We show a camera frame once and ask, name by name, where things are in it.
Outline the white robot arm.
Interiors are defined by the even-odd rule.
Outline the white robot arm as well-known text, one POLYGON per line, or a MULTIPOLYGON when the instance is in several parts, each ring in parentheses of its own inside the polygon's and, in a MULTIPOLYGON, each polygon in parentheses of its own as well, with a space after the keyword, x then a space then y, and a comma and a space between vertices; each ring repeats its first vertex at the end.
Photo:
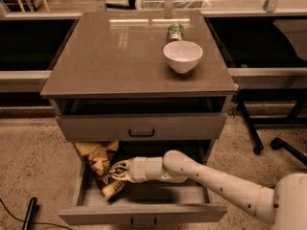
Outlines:
POLYGON ((192 179, 264 222, 270 230, 307 230, 307 174, 292 173, 271 189, 202 165, 178 150, 115 163, 110 175, 132 183, 192 179))

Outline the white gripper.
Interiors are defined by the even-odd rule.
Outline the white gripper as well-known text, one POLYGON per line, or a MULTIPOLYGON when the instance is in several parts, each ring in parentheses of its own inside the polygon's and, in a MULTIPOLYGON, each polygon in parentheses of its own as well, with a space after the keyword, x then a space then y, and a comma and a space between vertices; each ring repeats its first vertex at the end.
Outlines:
POLYGON ((163 162, 161 157, 134 157, 131 160, 121 160, 113 164, 110 168, 112 178, 119 181, 130 181, 132 183, 142 183, 151 180, 160 180, 163 174, 163 162))

